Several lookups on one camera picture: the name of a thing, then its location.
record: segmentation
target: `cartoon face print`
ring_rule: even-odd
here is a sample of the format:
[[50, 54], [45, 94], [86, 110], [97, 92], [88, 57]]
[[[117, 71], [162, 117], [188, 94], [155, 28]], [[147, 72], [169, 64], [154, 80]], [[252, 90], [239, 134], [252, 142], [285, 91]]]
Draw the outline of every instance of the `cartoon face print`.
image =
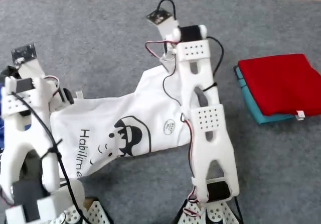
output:
[[98, 146], [97, 154], [89, 163], [93, 165], [96, 161], [108, 157], [138, 155], [140, 149], [144, 149], [144, 153], [151, 152], [149, 129], [135, 116], [126, 116], [115, 123], [114, 130], [108, 134], [106, 143]]
[[148, 152], [151, 152], [149, 129], [135, 116], [121, 118], [115, 123], [114, 127], [117, 128], [115, 137], [118, 138], [117, 143], [119, 150], [121, 151], [121, 157], [140, 154], [140, 147], [141, 149], [147, 147]]

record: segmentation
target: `red cloth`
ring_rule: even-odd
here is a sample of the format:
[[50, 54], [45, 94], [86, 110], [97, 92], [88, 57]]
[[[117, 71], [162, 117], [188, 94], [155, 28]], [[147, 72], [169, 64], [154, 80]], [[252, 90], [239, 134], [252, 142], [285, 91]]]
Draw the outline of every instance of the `red cloth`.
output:
[[263, 115], [321, 114], [321, 76], [305, 55], [241, 60], [238, 66]]

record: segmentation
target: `white t-shirt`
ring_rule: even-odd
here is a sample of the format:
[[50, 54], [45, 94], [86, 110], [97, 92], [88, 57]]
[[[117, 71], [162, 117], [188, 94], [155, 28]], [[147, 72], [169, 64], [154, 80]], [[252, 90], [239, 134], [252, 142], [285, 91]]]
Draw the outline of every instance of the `white t-shirt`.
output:
[[[163, 91], [168, 75], [162, 66], [145, 71], [134, 93], [122, 97], [75, 99], [50, 117], [52, 133], [70, 178], [88, 176], [117, 157], [142, 155], [190, 141], [181, 122], [180, 105]], [[175, 73], [165, 88], [180, 100], [181, 83]], [[192, 106], [198, 107], [196, 95]]]

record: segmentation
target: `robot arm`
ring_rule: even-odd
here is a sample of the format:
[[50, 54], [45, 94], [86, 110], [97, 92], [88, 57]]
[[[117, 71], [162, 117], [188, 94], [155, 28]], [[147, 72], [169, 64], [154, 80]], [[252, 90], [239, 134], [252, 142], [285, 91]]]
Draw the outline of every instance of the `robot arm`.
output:
[[[55, 219], [73, 205], [67, 186], [60, 188], [56, 153], [48, 153], [53, 142], [45, 128], [22, 98], [50, 129], [50, 113], [73, 103], [68, 90], [48, 81], [44, 75], [33, 44], [13, 51], [14, 63], [22, 79], [5, 78], [2, 88], [2, 118], [5, 123], [5, 149], [2, 154], [0, 184], [15, 206], [6, 210], [7, 222], [45, 223]], [[35, 150], [40, 157], [42, 173], [22, 178], [20, 170], [27, 153]], [[84, 200], [80, 181], [71, 186], [79, 206]]]
[[[178, 27], [177, 21], [167, 20], [167, 23], [172, 22], [172, 31], [168, 33], [169, 24], [166, 25], [166, 31], [162, 23], [156, 24], [157, 20], [155, 19], [163, 19], [165, 15], [163, 9], [161, 14], [158, 11], [156, 10], [150, 15], [153, 15], [153, 24], [157, 26], [163, 39], [168, 42], [160, 61], [170, 73], [177, 70], [180, 76], [182, 113], [192, 132], [190, 166], [194, 189], [191, 194], [195, 194], [196, 199], [193, 202], [188, 202], [186, 207], [190, 208], [192, 203], [198, 203], [200, 210], [206, 211], [203, 214], [199, 211], [199, 213], [189, 216], [226, 223], [223, 214], [228, 215], [228, 212], [224, 212], [222, 208], [230, 211], [225, 202], [239, 194], [239, 184], [234, 150], [226, 129], [224, 108], [219, 102], [217, 86], [213, 79], [207, 29], [204, 25]], [[192, 72], [192, 64], [196, 64], [197, 73]], [[191, 108], [192, 94], [197, 87], [203, 90], [208, 105]], [[217, 162], [221, 167], [224, 173], [223, 177], [207, 179], [212, 162]], [[210, 210], [211, 212], [215, 210], [217, 215], [209, 217], [208, 211]], [[184, 223], [184, 218], [186, 218], [184, 215], [182, 214], [177, 219], [178, 223]]]

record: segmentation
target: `teal cloth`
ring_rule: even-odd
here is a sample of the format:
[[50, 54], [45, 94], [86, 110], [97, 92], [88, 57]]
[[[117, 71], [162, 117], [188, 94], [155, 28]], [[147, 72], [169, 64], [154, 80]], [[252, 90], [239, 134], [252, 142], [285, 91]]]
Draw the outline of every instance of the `teal cloth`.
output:
[[286, 114], [286, 115], [285, 114], [274, 114], [271, 116], [263, 115], [259, 106], [256, 104], [256, 102], [250, 92], [250, 89], [246, 85], [245, 79], [243, 78], [243, 75], [242, 75], [240, 69], [237, 66], [235, 66], [234, 71], [235, 71], [239, 86], [242, 90], [242, 94], [245, 99], [245, 103], [248, 106], [253, 118], [255, 119], [255, 121], [257, 123], [263, 124], [263, 123], [267, 123], [267, 122], [286, 120], [286, 119], [290, 119], [290, 118], [294, 117], [294, 115], [290, 115], [290, 114]]

